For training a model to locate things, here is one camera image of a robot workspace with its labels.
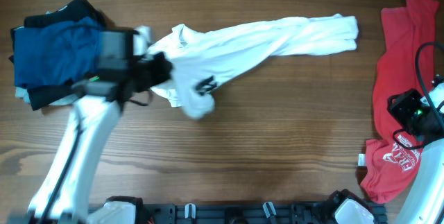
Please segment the white t-shirt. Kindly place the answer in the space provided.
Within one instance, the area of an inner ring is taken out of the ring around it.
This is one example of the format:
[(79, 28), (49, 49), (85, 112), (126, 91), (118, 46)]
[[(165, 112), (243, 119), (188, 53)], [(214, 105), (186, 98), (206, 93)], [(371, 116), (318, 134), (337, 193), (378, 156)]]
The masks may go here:
[(152, 88), (192, 119), (215, 108), (212, 91), (271, 56), (330, 55), (357, 48), (354, 16), (285, 17), (201, 33), (184, 24), (149, 47), (172, 64), (170, 78)]

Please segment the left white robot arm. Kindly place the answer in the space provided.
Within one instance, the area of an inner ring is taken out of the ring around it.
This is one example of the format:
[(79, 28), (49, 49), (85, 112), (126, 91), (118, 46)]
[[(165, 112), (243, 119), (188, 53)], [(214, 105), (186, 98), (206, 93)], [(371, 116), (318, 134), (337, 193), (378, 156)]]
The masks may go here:
[(115, 196), (95, 212), (89, 195), (104, 146), (133, 94), (168, 80), (171, 63), (150, 54), (151, 28), (101, 31), (96, 71), (74, 83), (77, 100), (44, 182), (23, 215), (9, 223), (143, 223), (148, 211), (141, 198)]

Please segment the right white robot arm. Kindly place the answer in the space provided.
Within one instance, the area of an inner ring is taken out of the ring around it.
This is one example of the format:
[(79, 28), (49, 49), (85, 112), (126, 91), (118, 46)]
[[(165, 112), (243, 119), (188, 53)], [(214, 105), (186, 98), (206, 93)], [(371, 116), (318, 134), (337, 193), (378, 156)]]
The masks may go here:
[(443, 222), (443, 129), (424, 96), (415, 89), (388, 100), (402, 128), (393, 133), (399, 147), (421, 151), (420, 166), (396, 223)]

